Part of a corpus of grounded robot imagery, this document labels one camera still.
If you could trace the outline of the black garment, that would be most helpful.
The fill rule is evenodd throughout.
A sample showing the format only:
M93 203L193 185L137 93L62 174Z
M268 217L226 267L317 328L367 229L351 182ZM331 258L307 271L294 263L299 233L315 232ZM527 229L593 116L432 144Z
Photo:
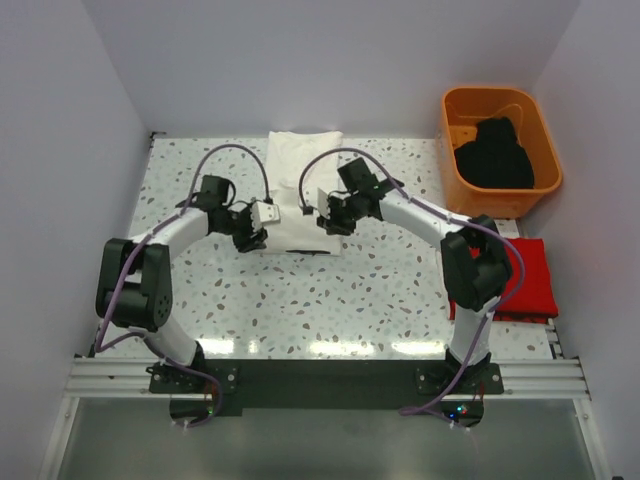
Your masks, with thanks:
M484 189L532 189L532 164L507 117L489 118L476 125L474 140L454 150L460 176Z

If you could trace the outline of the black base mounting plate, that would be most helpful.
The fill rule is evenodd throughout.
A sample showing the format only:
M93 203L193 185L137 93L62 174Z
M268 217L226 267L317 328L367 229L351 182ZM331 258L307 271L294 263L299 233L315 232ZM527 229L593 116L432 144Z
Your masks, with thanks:
M451 360L204 360L147 368L149 391L170 398L175 420L192 424L248 409L395 410L477 424L484 398L505 391L497 364L464 372Z

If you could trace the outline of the folded red t shirt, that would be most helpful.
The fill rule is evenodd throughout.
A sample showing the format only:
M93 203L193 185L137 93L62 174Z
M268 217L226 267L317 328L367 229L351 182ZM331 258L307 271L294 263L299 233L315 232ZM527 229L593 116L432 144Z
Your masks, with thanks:
M558 316L541 239L450 233L441 255L453 318L464 310L477 314L493 300L500 321L540 323Z

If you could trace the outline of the white t shirt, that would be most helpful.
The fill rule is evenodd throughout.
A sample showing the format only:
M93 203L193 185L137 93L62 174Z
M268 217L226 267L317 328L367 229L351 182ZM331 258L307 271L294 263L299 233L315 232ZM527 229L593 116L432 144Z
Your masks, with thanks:
M280 221L267 227L266 254L341 254L339 237L329 236L318 227L314 213L303 214L300 201L315 207L319 191L330 193L339 188L338 155L328 155L314 165L309 163L318 155L341 147L342 142L340 131L269 133L265 169Z

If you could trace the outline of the orange plastic bin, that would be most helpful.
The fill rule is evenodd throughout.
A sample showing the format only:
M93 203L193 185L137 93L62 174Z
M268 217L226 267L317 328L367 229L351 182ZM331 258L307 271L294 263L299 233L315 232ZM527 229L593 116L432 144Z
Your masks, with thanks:
M445 204L456 213L521 218L563 179L538 105L519 89L447 91L436 144Z

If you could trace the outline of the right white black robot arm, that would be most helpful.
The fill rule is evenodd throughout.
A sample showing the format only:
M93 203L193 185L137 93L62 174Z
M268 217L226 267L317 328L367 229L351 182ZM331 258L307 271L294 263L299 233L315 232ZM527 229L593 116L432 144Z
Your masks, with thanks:
M437 392L469 392L491 362L491 322L513 275L510 242L490 217L465 217L411 196L395 179L378 179L362 158L340 167L338 174L344 191L317 190L317 225L327 234L348 236L358 221L375 218L439 252L454 330L445 359L424 377L439 382Z

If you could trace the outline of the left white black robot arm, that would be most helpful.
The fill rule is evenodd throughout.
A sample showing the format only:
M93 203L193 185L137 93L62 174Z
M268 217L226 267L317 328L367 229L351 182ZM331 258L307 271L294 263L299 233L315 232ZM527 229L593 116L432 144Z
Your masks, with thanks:
M240 253L265 248L266 226L279 219L272 198L237 201L235 194L232 181L206 175L200 188L191 190L158 225L138 236L106 242L95 300L102 320L95 352L117 345L105 339L108 327L115 325L157 357L149 370L157 381L185 392L222 393L201 344L172 313L172 263L212 233L229 237Z

